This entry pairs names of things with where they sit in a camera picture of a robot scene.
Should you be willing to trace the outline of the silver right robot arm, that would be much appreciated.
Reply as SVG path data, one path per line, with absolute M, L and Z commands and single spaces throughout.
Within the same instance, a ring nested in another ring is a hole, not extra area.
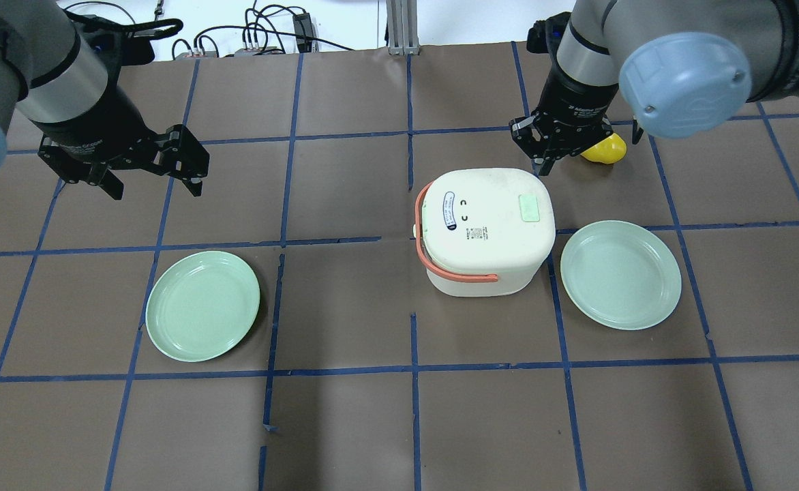
M 558 160 L 618 142 L 607 117 L 617 94 L 645 133 L 686 138 L 745 103 L 799 96 L 799 1 L 577 1 L 539 20 L 528 52 L 547 54 L 536 108 L 509 122 L 531 172 L 457 170 L 435 180 L 449 196 L 542 193 Z

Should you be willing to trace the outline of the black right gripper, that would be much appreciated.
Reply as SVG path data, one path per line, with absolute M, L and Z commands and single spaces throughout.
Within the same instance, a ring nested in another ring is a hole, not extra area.
M 527 118 L 511 121 L 511 138 L 528 158 L 539 159 L 539 176 L 549 176 L 558 160 L 614 133 L 606 116 L 614 97 L 614 84 L 590 86 L 552 68 L 539 105 Z

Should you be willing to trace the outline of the green plate near right arm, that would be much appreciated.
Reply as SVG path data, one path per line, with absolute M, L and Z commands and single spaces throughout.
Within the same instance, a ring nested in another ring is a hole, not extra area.
M 629 222 L 604 220 L 580 228 L 562 249 L 560 270 L 578 310 L 612 329 L 658 325 L 681 298 L 673 252 L 654 233 Z

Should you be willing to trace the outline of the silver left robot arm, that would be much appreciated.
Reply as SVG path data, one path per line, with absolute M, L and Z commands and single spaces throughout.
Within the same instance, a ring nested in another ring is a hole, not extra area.
M 119 24 L 51 1 L 0 1 L 0 167 L 18 112 L 42 132 L 38 153 L 66 183 L 123 196 L 118 170 L 173 176 L 179 130 L 150 130 L 119 87 L 120 69 L 154 59 L 178 19 Z

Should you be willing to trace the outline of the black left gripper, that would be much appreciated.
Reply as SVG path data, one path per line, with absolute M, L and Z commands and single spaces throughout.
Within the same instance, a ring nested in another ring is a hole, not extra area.
M 76 161 L 106 162 L 113 170 L 145 170 L 171 177 L 181 181 L 194 198 L 200 198 L 202 181 L 209 174 L 209 152 L 186 125 L 172 125 L 157 134 L 119 86 L 107 87 L 82 115 L 68 121 L 38 122 L 37 127 Z M 110 170 L 97 186 L 113 200 L 124 196 L 124 183 Z

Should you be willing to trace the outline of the green plate near left arm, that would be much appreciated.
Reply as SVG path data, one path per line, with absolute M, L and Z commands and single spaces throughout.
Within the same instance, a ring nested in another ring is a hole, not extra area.
M 244 339 L 260 310 L 260 283 L 246 261 L 209 250 L 177 261 L 160 276 L 146 304 L 156 349 L 176 361 L 221 357 Z

